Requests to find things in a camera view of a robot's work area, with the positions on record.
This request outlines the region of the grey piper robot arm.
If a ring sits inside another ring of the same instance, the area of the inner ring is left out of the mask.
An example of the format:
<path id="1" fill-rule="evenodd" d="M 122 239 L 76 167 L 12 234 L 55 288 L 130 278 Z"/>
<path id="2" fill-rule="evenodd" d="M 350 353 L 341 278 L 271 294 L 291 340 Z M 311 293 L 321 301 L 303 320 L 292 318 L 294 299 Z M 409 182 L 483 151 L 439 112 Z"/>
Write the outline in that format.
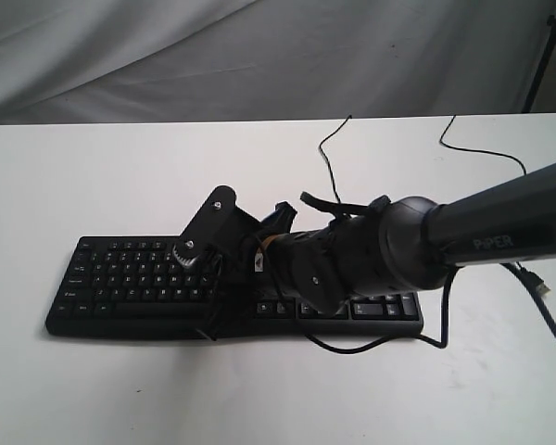
<path id="1" fill-rule="evenodd" d="M 319 324 L 343 321 L 384 323 L 377 344 L 417 338 L 418 292 L 449 293 L 461 268 L 498 263 L 540 301 L 519 264 L 556 258 L 556 163 L 449 204 L 300 198 L 330 214 L 329 224 L 295 232 L 295 212 L 285 202 L 257 220 L 218 194 L 200 209 L 205 244 L 216 256 L 209 337 L 259 317 L 289 320 L 310 340 Z"/>

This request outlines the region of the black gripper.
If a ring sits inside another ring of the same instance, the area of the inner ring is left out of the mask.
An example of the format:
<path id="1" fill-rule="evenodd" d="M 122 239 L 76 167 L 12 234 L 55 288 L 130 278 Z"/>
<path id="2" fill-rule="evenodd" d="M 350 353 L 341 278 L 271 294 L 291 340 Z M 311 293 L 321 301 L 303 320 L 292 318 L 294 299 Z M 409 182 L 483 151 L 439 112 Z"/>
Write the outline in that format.
<path id="1" fill-rule="evenodd" d="M 339 312 L 349 292 L 336 268 L 329 229 L 293 232 L 297 211 L 286 201 L 262 220 L 241 210 L 234 200 L 223 201 L 221 213 L 222 246 L 232 270 L 215 252 L 201 329 L 205 338 L 217 341 L 232 321 L 232 312 L 247 311 L 267 296 L 300 299 L 327 317 Z"/>

